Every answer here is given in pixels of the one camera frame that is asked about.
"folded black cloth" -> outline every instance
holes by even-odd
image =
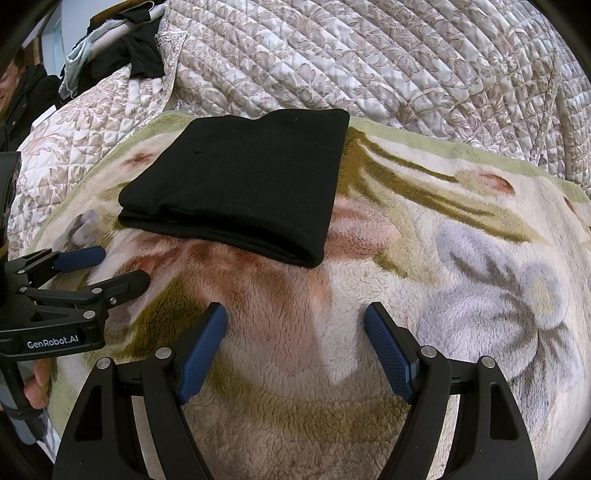
[[[119,221],[316,267],[348,126],[340,109],[195,119],[123,188]]]

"genrobot.ai logo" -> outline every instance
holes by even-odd
[[[69,345],[70,343],[79,342],[77,335],[70,335],[70,337],[62,338],[45,338],[38,342],[27,342],[27,347],[31,350],[35,348],[47,348],[49,346]]]

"floral blanket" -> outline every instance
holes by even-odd
[[[527,162],[352,118],[326,258],[309,270],[118,223],[121,188],[191,120],[164,113],[117,145],[28,249],[106,249],[100,266],[58,276],[53,288],[137,268],[152,278],[142,297],[111,310],[105,348],[57,360],[49,411],[58,434],[100,357],[145,358],[219,301],[228,331],[184,408],[215,478],[373,480],[408,412],[362,326],[366,306],[381,301],[448,357],[496,358],[540,479],[556,470],[591,412],[591,202],[580,187]],[[431,478],[443,471],[456,410],[454,398]],[[143,418],[148,467],[163,479]]]

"finger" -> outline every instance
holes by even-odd
[[[51,359],[41,358],[37,360],[33,366],[33,373],[37,385],[47,385],[51,375]]]
[[[33,408],[45,408],[49,404],[47,386],[37,385],[34,380],[27,383],[25,396]]]

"light blue cloth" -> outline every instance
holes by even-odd
[[[90,56],[93,42],[109,30],[113,30],[114,28],[123,25],[123,23],[125,23],[125,20],[107,20],[72,49],[70,54],[66,57],[64,79],[59,89],[60,97],[62,99],[66,99],[69,96],[74,98],[77,95],[78,77],[80,76],[80,72],[82,71],[86,59]]]

